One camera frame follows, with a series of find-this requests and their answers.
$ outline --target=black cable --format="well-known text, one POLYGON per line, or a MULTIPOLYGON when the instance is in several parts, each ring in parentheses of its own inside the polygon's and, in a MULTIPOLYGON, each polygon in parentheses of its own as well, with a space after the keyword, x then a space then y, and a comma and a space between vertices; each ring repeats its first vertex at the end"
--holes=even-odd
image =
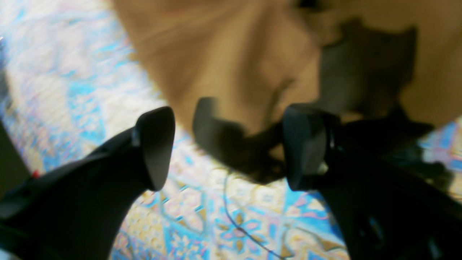
POLYGON ((266 246, 264 246, 262 243, 260 243, 257 239, 253 238, 245 229, 241 228, 231 217, 231 214, 228 211, 228 200, 226 199, 226 187, 228 186, 228 178, 231 175, 231 169, 228 169, 228 174, 225 177, 225 184, 223 187, 223 201, 225 203, 225 213, 226 216, 228 216, 228 219, 231 221, 231 223, 236 227, 237 230, 241 231, 244 233, 246 236, 248 236, 253 242, 255 242, 258 246, 261 248, 265 249, 268 253, 274 255, 275 257, 281 259, 281 260, 286 260, 286 258, 278 255, 277 253, 273 252, 273 250, 268 249, 266 246))

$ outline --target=cable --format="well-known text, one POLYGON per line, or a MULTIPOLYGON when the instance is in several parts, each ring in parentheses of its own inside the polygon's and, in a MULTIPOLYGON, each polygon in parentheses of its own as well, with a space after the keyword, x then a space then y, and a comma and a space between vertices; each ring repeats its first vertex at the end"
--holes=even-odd
POLYGON ((228 211, 228 200, 226 198, 226 187, 228 186, 228 178, 229 176, 231 175, 231 169, 229 168, 228 169, 228 174, 226 175, 225 177, 225 184, 224 184, 224 187, 223 187, 223 201, 225 203, 225 213, 226 213, 226 216, 228 217, 228 219, 231 221, 231 223, 234 225, 234 227, 236 227, 237 230, 241 231, 242 233, 244 233, 246 236, 248 236, 253 242, 255 242, 255 244, 257 244, 259 247, 265 249, 268 253, 274 255, 275 257, 281 259, 281 260, 286 260, 286 258, 280 256, 279 254, 275 253, 273 250, 270 250, 269 248, 267 248, 266 246, 264 246, 262 243, 260 243, 257 239, 253 238, 245 229, 241 228, 235 221, 234 219, 231 217, 231 214, 229 213, 228 211))

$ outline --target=patterned rug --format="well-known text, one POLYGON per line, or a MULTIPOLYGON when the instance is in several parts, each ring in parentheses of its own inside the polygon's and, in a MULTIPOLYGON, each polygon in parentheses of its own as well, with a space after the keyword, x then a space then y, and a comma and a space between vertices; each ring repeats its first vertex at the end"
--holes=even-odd
MULTIPOLYGON (((82 158, 143 112, 165 105, 132 60, 108 2, 0 0, 0 7, 0 69, 10 85, 0 90, 0 116, 31 171, 82 158)), ((462 120, 421 145, 426 160, 462 171, 462 120)), ((179 127, 165 188, 134 203, 111 258, 277 259, 227 218, 226 174, 179 127)), ((461 181, 457 174, 456 198, 461 181)), ((229 178, 227 193, 234 221, 269 250, 293 260, 348 259, 318 193, 292 192, 285 180, 258 186, 238 175, 229 178)))

